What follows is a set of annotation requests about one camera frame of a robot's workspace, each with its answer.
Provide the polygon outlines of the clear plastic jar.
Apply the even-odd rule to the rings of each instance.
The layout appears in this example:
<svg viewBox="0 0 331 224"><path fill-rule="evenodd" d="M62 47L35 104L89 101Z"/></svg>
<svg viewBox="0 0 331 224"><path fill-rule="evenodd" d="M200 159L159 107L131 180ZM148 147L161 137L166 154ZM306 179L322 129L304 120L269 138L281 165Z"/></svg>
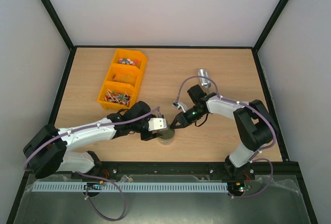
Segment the clear plastic jar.
<svg viewBox="0 0 331 224"><path fill-rule="evenodd" d="M159 139L159 143L162 145L171 145L173 143L173 139L171 140L163 140L163 139Z"/></svg>

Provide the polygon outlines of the white jar lid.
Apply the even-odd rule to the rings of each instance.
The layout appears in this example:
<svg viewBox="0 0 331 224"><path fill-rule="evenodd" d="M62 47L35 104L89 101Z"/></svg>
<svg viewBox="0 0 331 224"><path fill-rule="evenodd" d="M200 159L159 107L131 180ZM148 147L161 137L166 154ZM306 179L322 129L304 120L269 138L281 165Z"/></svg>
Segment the white jar lid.
<svg viewBox="0 0 331 224"><path fill-rule="evenodd" d="M158 139L171 140L174 139L175 130L173 129L160 130L158 134L159 134Z"/></svg>

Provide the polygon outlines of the metal scoop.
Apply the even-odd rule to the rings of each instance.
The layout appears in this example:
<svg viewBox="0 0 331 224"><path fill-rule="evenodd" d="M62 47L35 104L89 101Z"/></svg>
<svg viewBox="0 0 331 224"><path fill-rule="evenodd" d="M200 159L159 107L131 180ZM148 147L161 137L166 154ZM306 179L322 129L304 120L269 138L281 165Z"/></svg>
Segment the metal scoop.
<svg viewBox="0 0 331 224"><path fill-rule="evenodd" d="M211 86L212 86L212 83L208 79L209 76L208 76L207 71L205 69L199 69L198 70L198 76L200 76L199 80L200 80L201 86L205 89L210 89Z"/></svg>

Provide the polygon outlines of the yellow bin with lollipops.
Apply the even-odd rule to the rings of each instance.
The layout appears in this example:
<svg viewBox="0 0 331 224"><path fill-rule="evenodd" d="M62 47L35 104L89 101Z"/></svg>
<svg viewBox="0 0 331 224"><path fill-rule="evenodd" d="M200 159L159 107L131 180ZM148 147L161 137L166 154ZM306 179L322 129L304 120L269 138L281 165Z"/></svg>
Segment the yellow bin with lollipops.
<svg viewBox="0 0 331 224"><path fill-rule="evenodd" d="M129 109L137 100L136 88L130 84L104 81L97 102L104 109Z"/></svg>

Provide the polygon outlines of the yellow bin with star candies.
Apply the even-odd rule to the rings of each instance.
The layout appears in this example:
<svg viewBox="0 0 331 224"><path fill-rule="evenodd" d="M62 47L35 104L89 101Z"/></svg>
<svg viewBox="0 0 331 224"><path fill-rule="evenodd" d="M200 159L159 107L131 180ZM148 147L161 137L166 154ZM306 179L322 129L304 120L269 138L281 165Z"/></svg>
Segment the yellow bin with star candies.
<svg viewBox="0 0 331 224"><path fill-rule="evenodd" d="M112 64L134 65L143 70L147 63L147 57L137 50L116 49L112 58Z"/></svg>

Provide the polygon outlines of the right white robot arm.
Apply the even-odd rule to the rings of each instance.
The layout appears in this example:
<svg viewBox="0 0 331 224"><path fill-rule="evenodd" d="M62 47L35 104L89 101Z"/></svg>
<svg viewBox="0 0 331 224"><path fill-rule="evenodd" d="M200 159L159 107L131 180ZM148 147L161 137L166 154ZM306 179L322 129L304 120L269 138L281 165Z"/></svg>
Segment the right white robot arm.
<svg viewBox="0 0 331 224"><path fill-rule="evenodd" d="M276 143L278 129L262 101L241 102L218 96L216 93L207 94L199 85L191 87L187 93L194 105L188 109L179 99L173 103L173 106L182 109L182 112L174 118L171 129L186 128L209 114L235 120L240 143L225 159L225 171L229 177L239 177L246 163L252 162L258 153Z"/></svg>

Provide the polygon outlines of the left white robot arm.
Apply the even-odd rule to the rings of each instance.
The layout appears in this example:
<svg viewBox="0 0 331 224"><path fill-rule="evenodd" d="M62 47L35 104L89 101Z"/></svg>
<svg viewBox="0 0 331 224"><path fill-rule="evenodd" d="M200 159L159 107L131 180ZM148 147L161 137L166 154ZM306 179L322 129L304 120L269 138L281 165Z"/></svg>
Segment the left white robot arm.
<svg viewBox="0 0 331 224"><path fill-rule="evenodd" d="M78 148L131 133L138 133L142 141L149 141L166 128L167 120L160 109L152 110L143 101L77 127L56 128L54 124L47 124L24 147L23 168L33 172L37 179L56 172L96 173L101 166L97 155L92 151L79 153Z"/></svg>

